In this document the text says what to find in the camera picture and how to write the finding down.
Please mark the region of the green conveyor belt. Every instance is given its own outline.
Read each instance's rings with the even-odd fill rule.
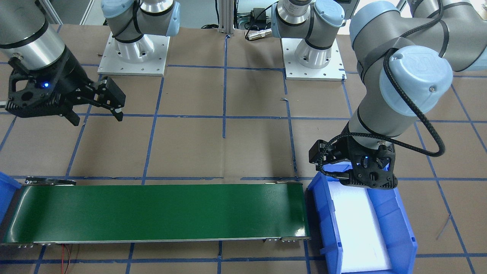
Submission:
[[[4,243],[309,238],[301,184],[27,186]]]

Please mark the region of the bolt hole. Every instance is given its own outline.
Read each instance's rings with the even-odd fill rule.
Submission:
[[[34,97],[34,94],[32,92],[28,91],[28,92],[22,94],[21,98],[22,98],[22,101],[28,101],[28,100],[32,99],[32,97]]]

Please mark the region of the blue bin edge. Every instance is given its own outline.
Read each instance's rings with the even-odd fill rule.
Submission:
[[[350,169],[351,165],[342,163],[326,165],[323,168],[327,171],[345,171]],[[343,248],[328,181],[338,180],[318,172],[308,189],[313,193],[319,217],[319,228],[324,246],[320,253],[326,257],[328,273],[341,274]],[[418,246],[399,191],[397,188],[393,190],[367,189],[367,193],[377,214],[392,265],[391,270],[371,271],[367,274],[412,274]]]
[[[19,182],[9,175],[0,172],[0,223],[2,223],[5,213],[10,205],[10,201],[17,189],[22,186]]]

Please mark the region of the aluminum base plate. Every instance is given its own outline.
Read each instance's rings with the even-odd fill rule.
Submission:
[[[118,56],[115,50],[115,39],[112,38],[112,33],[110,33],[100,66],[98,67],[98,73],[104,75],[164,76],[169,49],[169,37],[158,35],[148,36],[154,42],[154,58],[142,63],[128,63]]]
[[[332,56],[328,65],[322,69],[310,69],[301,65],[294,52],[302,39],[282,38],[282,52],[286,68],[286,79],[289,80],[318,80],[341,81],[346,79],[345,69],[341,60],[337,40],[332,45]]]

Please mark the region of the floor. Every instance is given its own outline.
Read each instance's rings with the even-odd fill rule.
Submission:
[[[109,28],[52,27],[97,79],[96,53]],[[61,117],[1,113],[0,170],[19,180],[51,176],[79,185],[298,180],[306,187],[316,173],[308,149],[337,135],[365,95],[349,37],[337,39],[348,79],[296,81],[284,79],[278,39],[248,42],[242,31],[226,38],[181,29],[164,78],[113,77],[127,95],[123,122],[88,106],[76,107],[83,121],[77,127]],[[1,57],[3,100],[9,73]],[[444,156],[397,149],[398,187],[419,245],[415,274],[487,273],[486,85],[487,72],[455,74],[428,113],[446,144]],[[401,139],[435,149],[419,123]],[[296,243],[73,245],[68,273],[323,274],[312,215],[310,226],[313,239]],[[0,273],[56,273],[60,259],[60,246],[0,247]]]

